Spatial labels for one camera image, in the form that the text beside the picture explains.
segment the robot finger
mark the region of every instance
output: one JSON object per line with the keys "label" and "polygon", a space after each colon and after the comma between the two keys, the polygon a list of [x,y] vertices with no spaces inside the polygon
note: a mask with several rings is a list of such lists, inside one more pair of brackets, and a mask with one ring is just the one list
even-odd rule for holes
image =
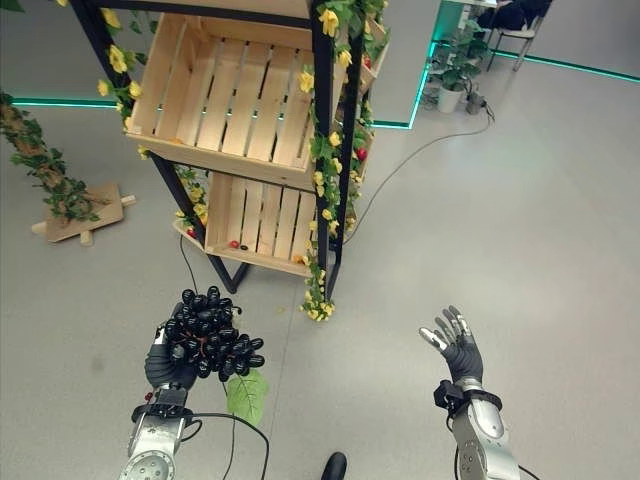
{"label": "robot finger", "polygon": [[458,319],[447,309],[443,310],[442,314],[445,316],[447,320],[449,320],[449,323],[451,324],[451,329],[453,330],[453,334],[455,335],[456,340],[460,341],[462,337],[462,331],[460,330],[460,323],[458,322]]}
{"label": "robot finger", "polygon": [[436,325],[440,327],[442,333],[444,333],[444,336],[447,337],[447,341],[449,343],[456,343],[455,335],[451,332],[451,329],[444,320],[442,320],[440,317],[436,317]]}
{"label": "robot finger", "polygon": [[456,320],[458,320],[458,324],[460,325],[460,330],[462,331],[462,340],[473,342],[473,333],[471,333],[471,328],[469,328],[469,324],[465,320],[460,310],[458,310],[453,305],[449,305],[449,311],[454,315]]}
{"label": "robot finger", "polygon": [[418,330],[418,333],[422,338],[433,345],[434,348],[440,351],[440,353],[444,352],[449,346],[449,344],[443,338],[439,337],[428,328],[422,327]]}

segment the small red fruit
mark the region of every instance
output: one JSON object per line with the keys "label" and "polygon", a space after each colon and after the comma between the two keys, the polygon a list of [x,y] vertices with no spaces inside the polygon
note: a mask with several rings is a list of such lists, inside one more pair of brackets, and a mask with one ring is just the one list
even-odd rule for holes
{"label": "small red fruit", "polygon": [[358,160],[364,162],[367,159],[367,151],[364,148],[356,149],[356,155],[358,156]]}

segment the concrete floor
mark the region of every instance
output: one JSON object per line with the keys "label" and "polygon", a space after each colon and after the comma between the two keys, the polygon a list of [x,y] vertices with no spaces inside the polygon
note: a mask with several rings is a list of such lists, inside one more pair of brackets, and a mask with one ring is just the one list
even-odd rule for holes
{"label": "concrete floor", "polygon": [[[389,182],[346,247],[328,323],[297,311],[304,285],[287,274],[254,268],[234,297],[265,339],[267,478],[319,479],[334,450],[349,479],[452,478],[454,442],[431,394],[447,371],[417,335],[449,303],[471,322],[523,465],[543,480],[636,476],[638,86],[496,62],[482,85],[497,123],[433,145]],[[139,203],[92,248],[49,245],[29,230],[42,195],[2,143],[0,477],[113,479],[148,391],[154,327],[190,285],[175,206],[115,112],[31,111],[72,175],[116,180]],[[380,129],[362,205],[419,145],[484,122],[420,111],[412,131]],[[185,248],[199,287],[219,283]],[[224,404],[213,380],[189,400]],[[228,478],[259,478],[261,440],[236,433]],[[181,448],[180,478],[221,478],[230,434],[208,422]]]}

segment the chair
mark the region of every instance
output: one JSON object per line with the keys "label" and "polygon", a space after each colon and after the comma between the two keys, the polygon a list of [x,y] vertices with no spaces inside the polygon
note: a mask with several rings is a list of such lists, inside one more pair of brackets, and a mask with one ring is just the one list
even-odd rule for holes
{"label": "chair", "polygon": [[[491,60],[489,61],[489,65],[487,65],[487,72],[489,71],[489,69],[491,68],[491,64],[493,63],[493,59],[496,56],[496,51],[498,50],[498,47],[500,46],[500,42],[502,41],[502,37],[510,37],[510,38],[519,38],[524,40],[524,45],[522,46],[522,50],[520,50],[520,54],[518,55],[518,59],[516,60],[515,65],[513,66],[513,71],[517,72],[520,69],[520,65],[522,65],[522,62],[524,61],[524,57],[525,55],[529,52],[529,48],[531,48],[531,44],[533,43],[533,39],[536,37],[538,30],[540,29],[540,25],[542,25],[542,20],[544,19],[544,16],[537,16],[533,19],[533,21],[531,22],[531,27],[530,28],[526,28],[523,27],[522,30],[507,30],[504,28],[498,28],[496,30],[498,30],[498,33],[500,34],[500,37],[498,37],[498,42],[496,43],[496,46],[493,49],[493,54],[491,55]],[[491,30],[491,33],[489,34],[489,38],[487,39],[487,45],[489,45],[489,42],[491,42],[491,37],[493,36],[493,32],[494,29]]]}

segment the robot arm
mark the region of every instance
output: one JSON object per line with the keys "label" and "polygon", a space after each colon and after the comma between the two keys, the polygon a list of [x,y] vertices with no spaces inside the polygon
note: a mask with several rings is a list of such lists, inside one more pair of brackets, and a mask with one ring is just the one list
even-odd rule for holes
{"label": "robot arm", "polygon": [[447,361],[453,383],[440,382],[436,405],[453,419],[462,480],[519,480],[518,463],[509,449],[509,430],[502,421],[500,399],[482,387],[483,365],[471,329],[453,306],[443,310],[448,324],[436,318],[442,330],[419,330]]}
{"label": "robot arm", "polygon": [[164,325],[149,349],[145,374],[154,392],[149,403],[133,412],[129,461],[119,479],[173,480],[174,456],[191,413],[185,408],[187,393],[197,375],[193,365],[176,366],[171,361]]}

